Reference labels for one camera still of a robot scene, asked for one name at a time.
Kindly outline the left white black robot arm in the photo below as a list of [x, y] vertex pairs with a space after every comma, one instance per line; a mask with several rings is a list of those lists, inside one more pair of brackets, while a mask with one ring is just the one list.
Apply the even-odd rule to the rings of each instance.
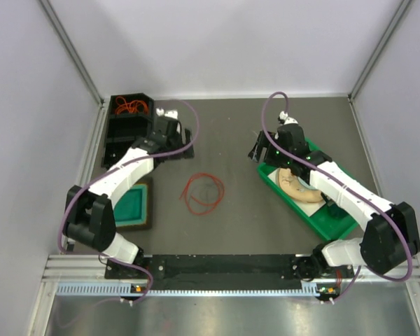
[[137, 139], [105, 174], [68, 191], [59, 234], [117, 260], [132, 278], [144, 271], [144, 252], [117, 232], [116, 204], [163, 162], [194, 157], [196, 138], [182, 127], [179, 112], [159, 108], [155, 113], [150, 133]]

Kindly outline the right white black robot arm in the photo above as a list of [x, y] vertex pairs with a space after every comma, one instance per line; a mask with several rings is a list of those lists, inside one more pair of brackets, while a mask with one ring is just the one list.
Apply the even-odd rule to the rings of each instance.
[[412, 258], [420, 252], [415, 210], [406, 202], [393, 204], [377, 196], [345, 173], [333, 159], [312, 146], [296, 119], [279, 115], [276, 132], [260, 131], [248, 157], [264, 160], [277, 169], [289, 169], [308, 191], [333, 201], [363, 230], [360, 239], [335, 239], [314, 251], [312, 266], [319, 276], [329, 277], [339, 266], [366, 266], [385, 278], [401, 263], [412, 274]]

